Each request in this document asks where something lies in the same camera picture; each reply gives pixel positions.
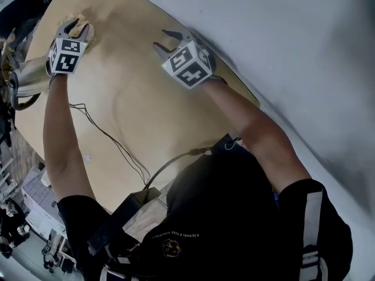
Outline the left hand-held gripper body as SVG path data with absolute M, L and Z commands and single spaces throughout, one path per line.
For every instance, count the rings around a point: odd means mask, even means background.
M 80 42 L 76 37 L 57 36 L 56 33 L 46 56 L 47 74 L 73 74 L 87 45 L 87 42 Z

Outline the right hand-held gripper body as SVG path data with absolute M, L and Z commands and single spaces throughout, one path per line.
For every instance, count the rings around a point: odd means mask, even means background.
M 194 40 L 168 57 L 161 67 L 187 89 L 193 89 L 216 71 L 214 55 Z

